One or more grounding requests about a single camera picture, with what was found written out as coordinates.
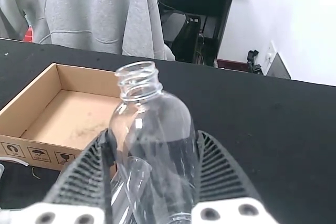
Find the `electrical outlet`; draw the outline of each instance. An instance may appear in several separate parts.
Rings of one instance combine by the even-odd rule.
[[[264,74],[267,74],[269,68],[271,67],[275,56],[277,55],[277,49],[274,46],[274,42],[271,41],[266,51],[265,63],[262,64]]]

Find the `gray hoodie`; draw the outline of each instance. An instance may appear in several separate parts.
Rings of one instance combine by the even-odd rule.
[[[167,59],[157,0],[0,0],[0,37]]]

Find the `black table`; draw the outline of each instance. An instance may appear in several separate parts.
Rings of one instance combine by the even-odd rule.
[[[0,109],[51,62],[116,70],[142,60],[0,40]],[[241,164],[280,223],[335,223],[336,88],[156,61],[165,90]],[[58,172],[6,163],[0,207],[39,201]]]

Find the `white wall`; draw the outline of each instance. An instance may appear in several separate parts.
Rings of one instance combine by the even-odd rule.
[[[218,58],[264,67],[271,40],[293,79],[336,86],[336,0],[234,0]]]

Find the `screw hole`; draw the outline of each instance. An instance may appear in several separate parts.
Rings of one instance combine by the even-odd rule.
[[[92,215],[81,215],[77,218],[76,224],[93,224]]]
[[[55,214],[53,212],[46,212],[37,218],[36,224],[50,224],[53,222],[54,218]]]
[[[241,215],[256,216],[259,214],[258,209],[250,204],[244,204],[239,207]]]
[[[219,213],[213,208],[205,208],[201,211],[202,220],[219,220]]]

